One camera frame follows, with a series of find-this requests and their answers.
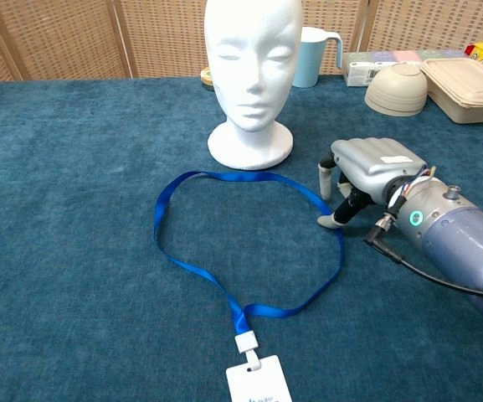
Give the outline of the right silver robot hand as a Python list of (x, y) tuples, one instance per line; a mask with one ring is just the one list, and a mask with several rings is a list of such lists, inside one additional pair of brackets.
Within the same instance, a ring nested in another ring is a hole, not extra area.
[(338, 229), (368, 205), (387, 205), (395, 191), (421, 175), (427, 164), (400, 142), (368, 137), (334, 141), (317, 167), (325, 200), (331, 198), (332, 169), (340, 170), (337, 186), (344, 200), (334, 213), (317, 219), (323, 227)]

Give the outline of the white ID badge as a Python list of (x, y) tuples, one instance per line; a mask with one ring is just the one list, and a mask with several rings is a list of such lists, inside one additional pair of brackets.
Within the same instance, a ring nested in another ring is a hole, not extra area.
[(235, 337), (247, 362), (225, 370), (232, 402), (292, 402), (283, 368), (277, 355), (259, 358), (253, 331)]

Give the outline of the beige upturned bowl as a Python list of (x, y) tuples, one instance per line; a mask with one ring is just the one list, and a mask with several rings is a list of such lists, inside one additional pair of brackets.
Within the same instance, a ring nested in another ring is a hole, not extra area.
[(414, 116), (423, 110), (427, 92), (426, 77), (418, 66), (393, 64), (374, 76), (364, 101), (384, 115)]

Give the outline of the multicolour tissue packet bundle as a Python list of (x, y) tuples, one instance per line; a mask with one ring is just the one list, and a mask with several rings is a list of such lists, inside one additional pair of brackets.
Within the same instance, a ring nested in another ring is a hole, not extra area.
[(399, 63), (420, 66), (426, 59), (465, 57), (462, 49), (391, 50), (345, 53), (342, 75), (347, 86), (368, 86), (379, 70)]

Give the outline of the beige lidded lunch box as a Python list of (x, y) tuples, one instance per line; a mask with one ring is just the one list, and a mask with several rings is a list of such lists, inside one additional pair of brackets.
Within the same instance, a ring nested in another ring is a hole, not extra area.
[(455, 123), (483, 123), (483, 64), (468, 58), (422, 63), (428, 96)]

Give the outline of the white foam mannequin head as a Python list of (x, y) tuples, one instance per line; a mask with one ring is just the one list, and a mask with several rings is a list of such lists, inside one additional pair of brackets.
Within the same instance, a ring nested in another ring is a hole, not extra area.
[(293, 135), (276, 118), (294, 79), (301, 28), (301, 0), (207, 1), (208, 66), (226, 115), (208, 137), (217, 162), (260, 170), (290, 155)]

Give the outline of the dark teal table cloth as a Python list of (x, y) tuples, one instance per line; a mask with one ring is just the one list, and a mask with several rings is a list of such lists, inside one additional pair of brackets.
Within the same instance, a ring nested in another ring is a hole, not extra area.
[(379, 255), (365, 209), (337, 237), (282, 183), (219, 171), (197, 79), (0, 83), (0, 402), (229, 402), (227, 295), (295, 402), (483, 402), (483, 313)]

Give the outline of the wicker folding screen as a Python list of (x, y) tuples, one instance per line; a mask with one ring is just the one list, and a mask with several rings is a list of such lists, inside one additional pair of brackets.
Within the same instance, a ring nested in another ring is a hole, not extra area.
[[(301, 0), (354, 51), (463, 49), (483, 0)], [(0, 0), (0, 81), (196, 76), (207, 0)]]

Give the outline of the light blue handled pitcher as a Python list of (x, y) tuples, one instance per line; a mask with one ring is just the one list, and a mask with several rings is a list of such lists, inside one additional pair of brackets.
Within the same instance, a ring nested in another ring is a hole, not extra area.
[(310, 88), (319, 77), (322, 58), (329, 40), (337, 44), (336, 66), (342, 67), (343, 42), (341, 35), (321, 28), (303, 27), (301, 49), (292, 85), (296, 88)]

